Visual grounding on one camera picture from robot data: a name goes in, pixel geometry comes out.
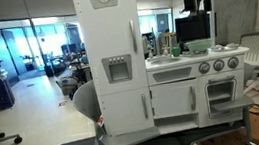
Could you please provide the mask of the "grey oven door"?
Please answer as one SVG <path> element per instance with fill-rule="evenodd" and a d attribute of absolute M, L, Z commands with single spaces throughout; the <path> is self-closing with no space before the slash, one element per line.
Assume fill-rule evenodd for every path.
<path fill-rule="evenodd" d="M 231 116 L 235 110 L 252 104 L 250 98 L 239 90 L 238 81 L 233 75 L 209 79 L 204 91 L 211 119 Z"/>

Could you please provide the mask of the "left grey stove burner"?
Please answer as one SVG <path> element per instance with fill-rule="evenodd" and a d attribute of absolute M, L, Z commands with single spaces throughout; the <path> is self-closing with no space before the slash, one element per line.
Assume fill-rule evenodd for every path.
<path fill-rule="evenodd" d="M 205 49 L 205 51 L 183 51 L 182 53 L 185 57 L 198 57 L 198 56 L 205 56 L 209 54 L 208 50 Z"/>

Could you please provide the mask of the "left grey knob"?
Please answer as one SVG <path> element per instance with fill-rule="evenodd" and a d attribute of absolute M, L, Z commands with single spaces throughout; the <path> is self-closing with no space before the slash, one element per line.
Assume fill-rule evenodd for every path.
<path fill-rule="evenodd" d="M 198 68 L 201 74 L 206 74 L 211 69 L 208 62 L 201 63 Z"/>

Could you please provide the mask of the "dark blue suitcase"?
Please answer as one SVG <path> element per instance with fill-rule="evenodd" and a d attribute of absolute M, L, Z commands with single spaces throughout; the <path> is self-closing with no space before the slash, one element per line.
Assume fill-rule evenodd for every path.
<path fill-rule="evenodd" d="M 0 77 L 0 110 L 9 109 L 14 106 L 14 95 L 9 82 Z"/>

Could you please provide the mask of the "grey stove burner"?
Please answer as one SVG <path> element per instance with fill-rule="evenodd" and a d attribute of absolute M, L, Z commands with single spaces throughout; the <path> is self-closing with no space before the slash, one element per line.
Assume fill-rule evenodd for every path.
<path fill-rule="evenodd" d="M 205 49 L 205 51 L 183 51 L 182 53 L 185 57 L 198 57 L 198 56 L 205 56 L 209 54 L 208 50 Z"/>
<path fill-rule="evenodd" d="M 235 51 L 239 47 L 239 44 L 229 43 L 226 46 L 223 45 L 215 45 L 210 47 L 210 51 L 212 52 L 228 52 L 228 51 Z"/>

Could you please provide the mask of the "right grey stove burner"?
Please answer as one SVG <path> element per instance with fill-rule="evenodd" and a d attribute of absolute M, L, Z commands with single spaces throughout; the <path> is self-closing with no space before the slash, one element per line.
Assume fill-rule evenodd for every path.
<path fill-rule="evenodd" d="M 210 51 L 212 52 L 228 52 L 228 51 L 235 51 L 239 47 L 239 44 L 229 43 L 226 46 L 223 45 L 215 45 L 210 47 Z"/>

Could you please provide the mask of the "right grey knob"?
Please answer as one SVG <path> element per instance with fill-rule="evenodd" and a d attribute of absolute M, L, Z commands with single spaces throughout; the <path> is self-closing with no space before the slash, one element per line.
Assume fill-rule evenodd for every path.
<path fill-rule="evenodd" d="M 238 63 L 239 63 L 239 58 L 237 57 L 231 57 L 228 60 L 228 66 L 229 68 L 232 68 L 232 69 L 235 69 L 238 66 Z"/>

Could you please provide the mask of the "cardboard box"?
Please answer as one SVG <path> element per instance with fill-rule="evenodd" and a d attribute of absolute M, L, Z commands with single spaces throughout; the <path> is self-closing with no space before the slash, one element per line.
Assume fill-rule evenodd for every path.
<path fill-rule="evenodd" d="M 259 145 L 259 106 L 254 106 L 249 109 L 249 118 L 252 134 L 252 142 Z M 245 145 L 247 134 L 245 130 L 233 131 L 216 138 L 210 138 L 203 142 L 198 142 L 197 145 Z"/>

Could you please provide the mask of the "grey toy sink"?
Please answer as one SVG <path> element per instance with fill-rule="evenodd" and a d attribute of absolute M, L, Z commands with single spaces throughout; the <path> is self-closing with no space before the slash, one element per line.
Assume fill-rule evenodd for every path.
<path fill-rule="evenodd" d="M 175 63 L 175 62 L 178 62 L 180 61 L 181 59 L 180 58 L 167 58 L 167 59 L 159 59 L 159 60 L 154 60 L 151 62 L 152 65 L 165 65 L 167 63 Z"/>

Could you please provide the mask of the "white toy kitchen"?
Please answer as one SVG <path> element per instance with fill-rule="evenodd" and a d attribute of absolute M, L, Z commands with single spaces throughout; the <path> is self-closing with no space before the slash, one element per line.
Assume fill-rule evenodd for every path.
<path fill-rule="evenodd" d="M 135 145 L 164 134 L 189 129 L 202 129 L 211 125 L 232 123 L 242 119 L 239 108 L 231 116 L 211 119 L 205 98 L 209 79 L 222 79 L 233 75 L 243 93 L 245 48 L 235 51 L 211 53 L 205 56 L 179 56 L 181 60 L 165 65 L 152 65 L 171 55 L 148 59 L 144 56 L 136 0 L 74 0 L 87 58 L 93 76 L 92 85 L 98 100 L 98 118 L 102 120 L 100 143 L 103 145 Z M 239 58 L 235 69 L 228 60 Z M 224 68 L 216 71 L 217 60 Z M 208 62 L 211 69 L 201 74 L 199 65 Z M 154 85 L 197 80 L 196 104 L 193 114 L 155 118 L 150 88 Z"/>

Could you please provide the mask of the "grey knob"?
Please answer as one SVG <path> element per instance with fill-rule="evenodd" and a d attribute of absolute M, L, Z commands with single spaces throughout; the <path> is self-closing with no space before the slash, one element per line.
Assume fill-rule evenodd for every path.
<path fill-rule="evenodd" d="M 211 69 L 208 62 L 201 63 L 198 68 L 201 74 L 206 74 Z"/>
<path fill-rule="evenodd" d="M 214 62 L 214 65 L 213 65 L 214 69 L 216 71 L 221 71 L 225 66 L 224 66 L 224 61 L 223 60 L 217 60 Z"/>
<path fill-rule="evenodd" d="M 238 66 L 238 63 L 239 63 L 239 58 L 237 57 L 231 57 L 228 60 L 228 66 L 229 68 L 232 68 L 232 69 L 235 69 Z"/>

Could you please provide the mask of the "middle grey knob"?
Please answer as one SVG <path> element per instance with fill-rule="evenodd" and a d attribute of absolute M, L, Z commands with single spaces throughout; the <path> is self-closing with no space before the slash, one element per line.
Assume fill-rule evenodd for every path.
<path fill-rule="evenodd" d="M 224 66 L 224 61 L 223 60 L 217 60 L 214 62 L 214 65 L 213 65 L 214 69 L 216 71 L 221 71 L 225 66 Z"/>

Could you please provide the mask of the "black monitor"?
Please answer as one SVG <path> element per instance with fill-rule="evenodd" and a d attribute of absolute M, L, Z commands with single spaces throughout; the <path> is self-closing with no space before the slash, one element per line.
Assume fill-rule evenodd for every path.
<path fill-rule="evenodd" d="M 184 42 L 209 38 L 211 31 L 209 19 L 210 15 L 204 13 L 176 19 L 176 38 Z"/>

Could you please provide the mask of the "white cabinet door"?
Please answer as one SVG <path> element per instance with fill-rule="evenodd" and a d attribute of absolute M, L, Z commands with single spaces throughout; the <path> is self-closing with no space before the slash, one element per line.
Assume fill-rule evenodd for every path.
<path fill-rule="evenodd" d="M 154 85 L 150 88 L 154 117 L 163 119 L 196 113 L 196 89 L 196 79 Z"/>

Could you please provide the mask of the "mint green pot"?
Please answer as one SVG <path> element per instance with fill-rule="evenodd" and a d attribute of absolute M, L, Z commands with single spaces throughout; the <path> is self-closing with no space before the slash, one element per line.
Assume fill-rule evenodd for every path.
<path fill-rule="evenodd" d="M 185 44 L 191 52 L 204 52 L 212 45 L 213 39 L 196 39 Z"/>

